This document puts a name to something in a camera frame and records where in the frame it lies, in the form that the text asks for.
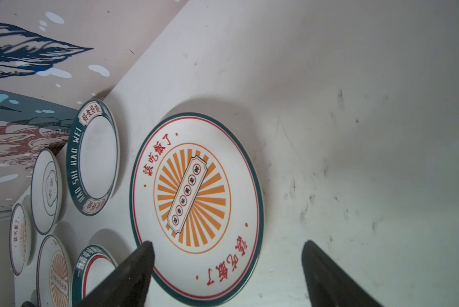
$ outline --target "ceramic plate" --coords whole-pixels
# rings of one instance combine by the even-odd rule
[[[28,213],[22,205],[16,204],[9,226],[9,255],[15,275],[21,274],[25,263],[30,259],[32,231]]]
[[[74,118],[67,142],[67,183],[74,205],[95,215],[110,198],[118,173],[114,117],[103,101],[86,102]]]
[[[262,244],[262,195],[246,151],[217,120],[177,114],[149,133],[130,209],[137,244],[153,242],[154,279],[177,300],[221,304],[250,277]]]
[[[61,168],[52,151],[44,149],[37,157],[31,177],[31,215],[40,234],[47,234],[61,211]]]
[[[74,267],[71,291],[73,306],[85,298],[116,267],[114,258],[101,246],[90,245],[83,249]]]
[[[37,298],[39,307],[68,307],[71,263],[58,238],[46,236],[38,252]]]

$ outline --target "orange sunburst pattern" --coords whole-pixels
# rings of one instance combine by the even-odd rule
[[[64,255],[56,251],[50,265],[50,292],[54,307],[67,307],[69,300],[69,284],[67,266]]]
[[[25,224],[25,219],[21,220],[20,224],[20,233],[18,236],[18,242],[20,243],[20,255],[22,260],[25,260],[25,255],[27,252],[27,228]]]
[[[171,206],[180,189],[192,157],[206,163],[207,173],[202,180],[183,228],[175,233],[167,224]],[[159,164],[155,185],[154,203],[158,220],[170,241],[178,248],[193,254],[212,249],[226,231],[231,213],[231,195],[226,174],[217,158],[197,144],[181,144],[170,150]]]

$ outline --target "wall-mounted plate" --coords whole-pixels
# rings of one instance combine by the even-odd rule
[[[64,245],[49,234],[42,241],[37,262],[39,307],[69,307],[71,263]]]
[[[30,259],[33,232],[28,213],[21,204],[16,204],[9,226],[9,255],[15,275],[21,274],[25,263]]]
[[[31,177],[31,215],[40,234],[47,234],[61,211],[61,168],[52,151],[40,152]]]
[[[84,215],[103,209],[115,187],[118,134],[108,107],[99,99],[86,102],[74,118],[67,142],[66,172],[74,205]]]
[[[153,278],[177,300],[222,304],[250,277],[262,244],[262,195],[245,149],[217,120],[177,114],[149,133],[130,209],[136,243],[153,242]]]
[[[75,306],[94,290],[117,267],[110,253],[99,245],[83,249],[74,267],[71,290],[72,305]]]

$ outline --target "scuff mark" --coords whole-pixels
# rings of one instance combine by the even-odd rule
[[[306,224],[306,213],[308,212],[308,206],[306,205],[306,208],[301,210],[301,213],[299,214],[299,223],[301,224]]]
[[[339,89],[338,93],[337,93],[337,104],[338,104],[338,108],[341,111],[345,110],[344,96],[342,94],[342,90],[341,89]]]
[[[292,178],[291,186],[289,187],[289,195],[291,196],[291,199],[296,198],[296,181],[294,180],[294,177]]]

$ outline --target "mural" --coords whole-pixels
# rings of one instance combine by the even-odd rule
[[[0,23],[0,78],[33,75],[91,49]]]

